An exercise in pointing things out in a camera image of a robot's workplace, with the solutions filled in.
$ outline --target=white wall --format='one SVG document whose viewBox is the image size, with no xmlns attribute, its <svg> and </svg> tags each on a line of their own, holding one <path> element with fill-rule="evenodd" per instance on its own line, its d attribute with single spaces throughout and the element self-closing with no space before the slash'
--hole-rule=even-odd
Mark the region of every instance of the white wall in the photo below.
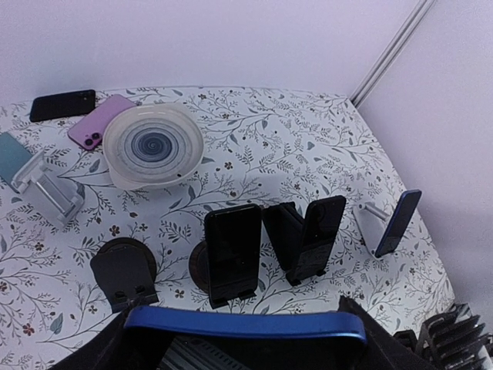
<svg viewBox="0 0 493 370">
<path fill-rule="evenodd" d="M 493 331 L 493 2 L 438 0 L 360 111 Z"/>
<path fill-rule="evenodd" d="M 0 104 L 82 88 L 351 94 L 418 0 L 0 3 Z"/>
</svg>

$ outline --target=brown round base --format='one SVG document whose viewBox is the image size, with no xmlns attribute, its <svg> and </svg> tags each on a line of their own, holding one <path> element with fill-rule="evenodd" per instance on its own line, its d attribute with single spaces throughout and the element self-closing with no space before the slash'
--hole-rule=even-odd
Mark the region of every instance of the brown round base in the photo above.
<svg viewBox="0 0 493 370">
<path fill-rule="evenodd" d="M 154 281 L 156 281 L 157 276 L 157 263 L 154 258 L 151 250 L 142 242 L 132 239 L 131 237 L 117 237 L 116 239 L 110 240 L 108 243 L 105 243 L 101 249 L 99 249 L 98 254 L 103 254 L 113 248 L 120 248 L 124 246 L 130 246 L 141 250 L 144 253 L 144 256 L 147 260 L 147 265 L 149 266 L 149 271 L 151 273 L 151 277 Z"/>
<path fill-rule="evenodd" d="M 207 244 L 205 241 L 198 243 L 193 248 L 188 260 L 188 269 L 195 285 L 209 293 L 209 274 L 207 273 Z"/>
</svg>

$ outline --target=teal object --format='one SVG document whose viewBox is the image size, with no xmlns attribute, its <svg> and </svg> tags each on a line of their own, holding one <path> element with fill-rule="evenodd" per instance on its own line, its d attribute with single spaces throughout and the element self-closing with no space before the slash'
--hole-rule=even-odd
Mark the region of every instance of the teal object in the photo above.
<svg viewBox="0 0 493 370">
<path fill-rule="evenodd" d="M 0 134 L 0 177 L 11 185 L 14 175 L 32 158 L 32 154 L 10 133 Z"/>
</svg>

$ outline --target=tablecloth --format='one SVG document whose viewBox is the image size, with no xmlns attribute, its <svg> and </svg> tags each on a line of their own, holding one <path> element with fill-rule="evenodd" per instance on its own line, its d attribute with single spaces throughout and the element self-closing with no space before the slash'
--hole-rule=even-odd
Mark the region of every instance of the tablecloth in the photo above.
<svg viewBox="0 0 493 370">
<path fill-rule="evenodd" d="M 388 213 L 404 185 L 346 96 L 285 89 L 159 87 L 114 93 L 138 104 L 180 103 L 203 132 L 198 171 L 178 186 L 123 191 L 109 179 L 99 147 L 78 148 L 67 130 L 80 117 L 29 122 L 31 102 L 0 108 L 0 132 L 31 152 L 45 151 L 53 176 L 72 183 L 85 204 L 55 229 L 22 196 L 0 183 L 0 369 L 43 369 L 89 341 L 111 319 L 89 260 L 114 237 L 134 237 L 154 253 L 159 305 L 210 311 L 188 272 L 203 239 L 203 218 L 218 208 L 344 195 L 347 207 L 327 273 L 291 287 L 265 230 L 257 296 L 220 311 L 302 314 L 356 299 L 389 332 L 413 329 L 446 310 L 454 292 L 418 212 L 396 253 L 372 258 L 351 208 L 372 200 Z"/>
</svg>

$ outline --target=metal strip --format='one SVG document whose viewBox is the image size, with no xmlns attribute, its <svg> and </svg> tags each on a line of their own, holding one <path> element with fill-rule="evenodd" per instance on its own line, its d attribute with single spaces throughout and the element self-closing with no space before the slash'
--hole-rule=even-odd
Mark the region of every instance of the metal strip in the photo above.
<svg viewBox="0 0 493 370">
<path fill-rule="evenodd" d="M 413 35 L 416 28 L 421 24 L 424 17 L 435 4 L 436 0 L 421 0 L 414 8 L 413 12 L 407 17 L 406 22 L 401 26 L 397 34 L 392 39 L 391 43 L 384 50 L 380 58 L 372 67 L 371 71 L 364 78 L 363 82 L 353 92 L 350 100 L 354 106 L 358 107 L 370 94 L 373 88 L 380 81 L 382 76 L 388 70 L 392 62 L 397 58 L 404 46 Z"/>
</svg>

